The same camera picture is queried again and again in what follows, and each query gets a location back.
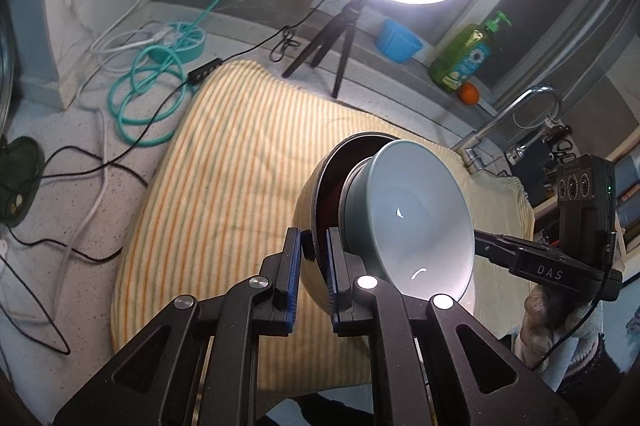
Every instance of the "striped towel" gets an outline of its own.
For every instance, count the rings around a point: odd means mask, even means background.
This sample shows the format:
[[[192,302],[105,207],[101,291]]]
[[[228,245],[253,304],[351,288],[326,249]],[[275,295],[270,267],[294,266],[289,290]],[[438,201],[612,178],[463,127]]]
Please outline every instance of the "striped towel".
[[[362,131],[412,139],[440,156],[476,229],[531,236],[533,212],[517,179],[471,177],[441,146],[235,61],[197,94],[129,231],[111,306],[114,349],[176,296],[213,297],[257,273],[281,250],[316,164]],[[529,283],[481,258],[474,275],[476,317],[497,335],[519,324]],[[258,416],[286,396],[369,380],[364,341],[335,336],[301,284],[292,336],[260,340]]]

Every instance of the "orange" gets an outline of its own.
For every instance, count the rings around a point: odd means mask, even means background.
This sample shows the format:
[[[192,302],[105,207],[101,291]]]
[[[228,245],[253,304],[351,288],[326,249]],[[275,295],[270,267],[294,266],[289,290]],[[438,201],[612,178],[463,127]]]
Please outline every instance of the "orange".
[[[478,88],[470,82],[465,82],[456,90],[460,101],[465,104],[475,104],[480,100],[480,92]]]

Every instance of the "teal cable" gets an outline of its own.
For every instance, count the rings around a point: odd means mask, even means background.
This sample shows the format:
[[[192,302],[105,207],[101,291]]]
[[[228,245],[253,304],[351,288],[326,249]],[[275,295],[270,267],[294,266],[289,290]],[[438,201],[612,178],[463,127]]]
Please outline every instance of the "teal cable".
[[[180,61],[180,57],[177,56],[175,50],[180,47],[182,42],[189,36],[194,27],[196,27],[220,2],[220,0],[213,0],[206,9],[202,11],[202,13],[196,18],[196,20],[189,25],[187,30],[185,30],[182,37],[176,41],[171,47],[165,46],[164,44],[153,44],[141,50],[136,58],[131,63],[131,69],[125,75],[121,76],[114,84],[111,86],[107,97],[107,105],[109,107],[110,113],[115,117],[116,129],[120,135],[120,137],[130,145],[134,144],[137,138],[132,137],[127,133],[125,129],[125,125],[132,126],[142,126],[149,124],[152,120],[154,122],[161,121],[166,119],[167,117],[174,114],[174,112],[178,109],[187,90],[193,95],[194,89],[193,86],[184,84],[180,88],[180,95],[177,97],[175,102],[164,112],[158,114],[155,118],[146,118],[146,119],[135,119],[133,117],[126,117],[124,115],[125,109],[128,106],[129,102],[132,99],[145,94],[149,89],[155,84],[158,77],[161,73],[170,73],[174,77],[177,77],[180,82],[185,82],[187,79],[187,75],[184,72],[184,68],[182,67],[182,62]],[[167,58],[164,60],[162,65],[148,65],[148,66],[140,66],[140,61],[152,50],[160,50],[166,52]],[[139,81],[136,81],[136,76],[141,72],[150,72],[147,76],[142,78]],[[130,90],[124,96],[122,102],[118,106],[114,101],[114,95],[116,90],[120,87],[120,85],[126,80],[129,80]],[[175,130],[171,131],[161,137],[155,139],[148,139],[145,141],[140,141],[138,146],[140,147],[152,147],[157,146],[158,144],[163,144],[174,136]]]

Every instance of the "tripod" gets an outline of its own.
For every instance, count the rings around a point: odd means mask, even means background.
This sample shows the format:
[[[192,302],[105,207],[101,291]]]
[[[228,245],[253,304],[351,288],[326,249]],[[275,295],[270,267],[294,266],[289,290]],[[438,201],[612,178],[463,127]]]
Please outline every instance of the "tripod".
[[[322,45],[310,63],[311,68],[318,66],[322,58],[326,56],[329,50],[331,50],[331,47],[334,46],[334,43],[346,30],[342,53],[340,54],[340,63],[338,63],[338,70],[335,73],[334,91],[331,94],[334,99],[337,98],[342,83],[342,76],[344,75],[344,69],[347,66],[347,60],[351,52],[351,45],[353,44],[353,37],[356,31],[356,22],[360,17],[365,1],[366,0],[349,1],[340,13],[331,18],[324,28],[318,32],[316,37],[300,52],[300,55],[289,65],[289,68],[284,71],[282,76],[284,78],[289,77],[306,61],[307,57],[313,54],[318,46]]]

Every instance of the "green dish soap bottle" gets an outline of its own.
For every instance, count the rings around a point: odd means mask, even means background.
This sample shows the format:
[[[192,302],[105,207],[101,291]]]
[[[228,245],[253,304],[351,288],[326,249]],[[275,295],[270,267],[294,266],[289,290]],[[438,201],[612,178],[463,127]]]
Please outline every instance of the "green dish soap bottle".
[[[484,27],[475,23],[467,25],[436,57],[428,69],[435,84],[451,93],[480,68],[491,54],[500,21],[512,26],[503,12],[497,11],[495,15]]]

